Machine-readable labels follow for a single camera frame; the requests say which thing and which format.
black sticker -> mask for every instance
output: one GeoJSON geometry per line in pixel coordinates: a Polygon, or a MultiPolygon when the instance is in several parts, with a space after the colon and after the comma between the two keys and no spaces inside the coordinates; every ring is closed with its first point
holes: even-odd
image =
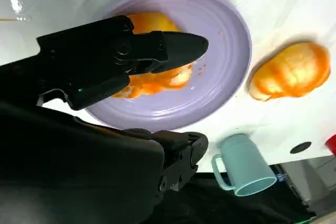
{"type": "Polygon", "coordinates": [[[295,146],[293,149],[290,150],[291,154],[296,154],[299,152],[303,152],[304,150],[308,149],[311,146],[311,142],[304,142],[295,146]]]}

white tabletop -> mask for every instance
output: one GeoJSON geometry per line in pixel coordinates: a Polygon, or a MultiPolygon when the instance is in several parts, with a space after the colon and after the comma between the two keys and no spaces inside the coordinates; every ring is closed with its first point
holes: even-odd
{"type": "MultiPolygon", "coordinates": [[[[39,50],[35,42],[37,36],[90,22],[100,9],[115,1],[0,0],[0,19],[28,18],[25,22],[0,21],[0,64],[36,54],[39,50]]],[[[230,1],[250,29],[253,42],[250,70],[285,42],[314,39],[329,48],[332,71],[324,85],[296,99],[255,101],[247,93],[244,82],[235,96],[213,115],[178,130],[202,132],[209,138],[209,149],[199,163],[199,171],[212,171],[210,159],[218,153],[218,142],[234,133],[249,134],[269,164],[331,155],[324,143],[336,134],[336,73],[333,71],[336,67],[335,1],[230,1]],[[290,154],[294,146],[306,141],[312,142],[310,148],[290,154]]],[[[100,124],[86,111],[72,111],[60,100],[50,101],[45,106],[100,124]]]]}

floor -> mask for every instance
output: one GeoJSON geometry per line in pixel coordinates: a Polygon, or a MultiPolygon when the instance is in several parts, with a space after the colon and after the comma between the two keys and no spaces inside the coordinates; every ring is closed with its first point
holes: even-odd
{"type": "Polygon", "coordinates": [[[336,211],[336,158],[326,156],[281,165],[301,198],[318,216],[336,211]]]}

black fabric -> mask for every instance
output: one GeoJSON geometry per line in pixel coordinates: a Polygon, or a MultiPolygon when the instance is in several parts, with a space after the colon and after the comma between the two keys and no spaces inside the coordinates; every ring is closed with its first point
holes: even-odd
{"type": "Polygon", "coordinates": [[[181,191],[167,191],[143,224],[282,224],[313,215],[286,182],[277,182],[255,195],[236,197],[220,189],[213,174],[197,173],[181,191]]]}

light blue mug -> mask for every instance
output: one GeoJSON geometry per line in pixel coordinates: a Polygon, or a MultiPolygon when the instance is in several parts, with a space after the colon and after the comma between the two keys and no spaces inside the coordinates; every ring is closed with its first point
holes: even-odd
{"type": "Polygon", "coordinates": [[[248,196],[265,190],[277,181],[258,147],[247,135],[229,136],[222,142],[220,152],[212,158],[212,168],[222,189],[233,190],[236,196],[248,196]],[[231,186],[223,181],[219,173],[218,158],[225,165],[231,186]]]}

